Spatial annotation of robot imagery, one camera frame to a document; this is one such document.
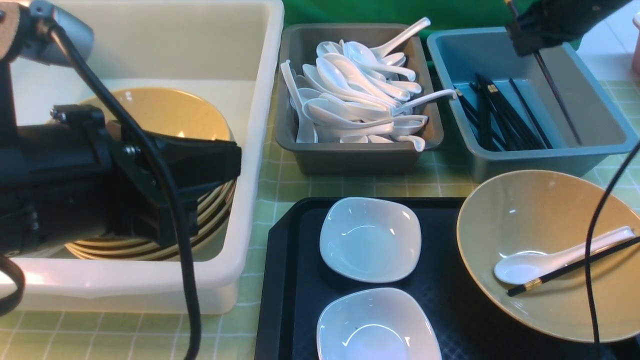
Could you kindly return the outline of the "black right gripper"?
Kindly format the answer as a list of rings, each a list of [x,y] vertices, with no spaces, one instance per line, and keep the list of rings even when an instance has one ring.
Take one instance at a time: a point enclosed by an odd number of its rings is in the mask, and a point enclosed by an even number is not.
[[[628,3],[628,0],[535,0],[519,13],[514,0],[506,0],[513,19],[505,29],[515,53],[526,57],[581,39]]]

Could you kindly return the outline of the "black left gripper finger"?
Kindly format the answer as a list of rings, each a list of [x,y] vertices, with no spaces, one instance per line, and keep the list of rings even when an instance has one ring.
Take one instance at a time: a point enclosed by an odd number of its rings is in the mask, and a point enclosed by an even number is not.
[[[189,239],[199,230],[198,200],[240,175],[242,148],[229,140],[201,140],[149,134],[176,186]],[[118,143],[118,237],[178,243],[169,198],[140,147]]]

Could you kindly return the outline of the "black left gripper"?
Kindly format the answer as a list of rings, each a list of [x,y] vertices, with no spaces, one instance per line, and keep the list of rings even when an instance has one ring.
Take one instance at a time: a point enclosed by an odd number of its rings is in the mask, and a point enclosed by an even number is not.
[[[57,105],[59,120],[1,140],[1,254],[118,237],[118,143],[93,105]]]

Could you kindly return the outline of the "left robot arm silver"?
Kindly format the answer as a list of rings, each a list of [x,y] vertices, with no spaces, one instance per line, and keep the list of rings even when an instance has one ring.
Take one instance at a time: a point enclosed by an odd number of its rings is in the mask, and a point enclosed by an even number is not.
[[[91,27],[45,0],[1,3],[3,256],[98,237],[188,244],[199,198],[240,175],[236,142],[142,130],[89,68],[93,43]],[[73,68],[104,109],[55,105],[53,122],[19,126],[18,57]]]

